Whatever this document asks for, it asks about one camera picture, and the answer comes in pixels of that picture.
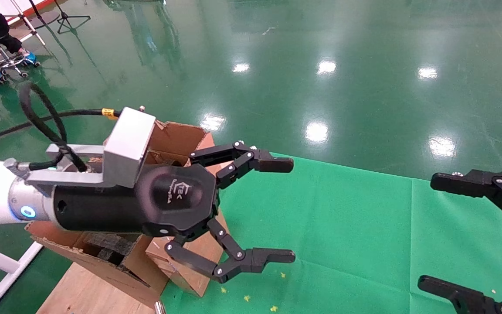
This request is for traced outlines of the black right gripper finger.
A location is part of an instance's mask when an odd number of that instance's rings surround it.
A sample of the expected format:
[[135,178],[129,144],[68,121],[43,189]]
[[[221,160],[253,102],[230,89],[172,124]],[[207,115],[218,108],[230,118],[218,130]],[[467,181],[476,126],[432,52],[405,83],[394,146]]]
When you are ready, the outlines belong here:
[[417,286],[422,291],[449,300],[457,314],[502,314],[502,301],[480,291],[432,276],[420,276]]
[[502,172],[472,169],[466,175],[435,173],[431,177],[430,186],[435,191],[487,198],[502,210]]

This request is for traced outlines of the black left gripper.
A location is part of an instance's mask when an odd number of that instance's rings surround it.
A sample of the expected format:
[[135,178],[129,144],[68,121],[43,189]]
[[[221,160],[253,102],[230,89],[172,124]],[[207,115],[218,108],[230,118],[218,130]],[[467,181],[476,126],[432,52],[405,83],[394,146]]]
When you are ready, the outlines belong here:
[[[151,165],[143,169],[132,188],[122,186],[54,189],[56,222],[64,230],[108,234],[176,236],[166,244],[167,255],[211,280],[225,283],[240,273],[261,273],[269,263],[292,263],[287,249],[243,250],[214,219],[218,213],[218,189],[225,189],[249,171],[290,173],[294,160],[274,157],[267,150],[242,141],[216,145],[190,153],[189,167]],[[215,175],[205,167],[228,163]],[[183,247],[206,231],[227,254],[217,264]]]

